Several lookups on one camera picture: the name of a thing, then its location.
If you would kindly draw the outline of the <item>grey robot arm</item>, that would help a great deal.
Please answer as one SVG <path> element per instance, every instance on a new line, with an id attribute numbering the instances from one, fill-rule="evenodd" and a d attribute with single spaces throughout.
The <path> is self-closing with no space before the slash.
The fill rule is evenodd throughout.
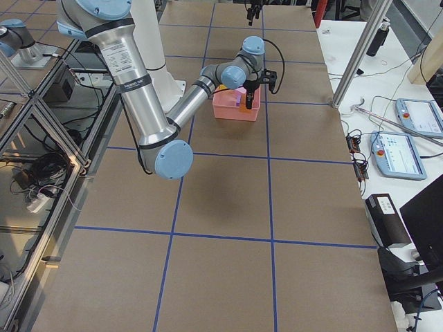
<path id="1" fill-rule="evenodd" d="M 63 35 L 88 40 L 99 49 L 118 93 L 141 135 L 139 161 L 146 172 L 166 179 L 185 176 L 193 162 L 191 146 L 177 136 L 183 125 L 220 85 L 246 89 L 246 106 L 263 84 L 273 89 L 277 74 L 264 67 L 265 44 L 247 37 L 230 62 L 204 67 L 183 92 L 165 72 L 163 45 L 153 1 L 58 1 Z"/>

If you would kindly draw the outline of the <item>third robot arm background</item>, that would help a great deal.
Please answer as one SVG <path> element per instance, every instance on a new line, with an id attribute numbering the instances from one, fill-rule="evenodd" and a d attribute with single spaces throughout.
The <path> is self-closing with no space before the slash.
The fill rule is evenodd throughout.
<path id="1" fill-rule="evenodd" d="M 6 19 L 1 22 L 1 52 L 6 57 L 34 45 L 35 39 L 22 20 Z"/>

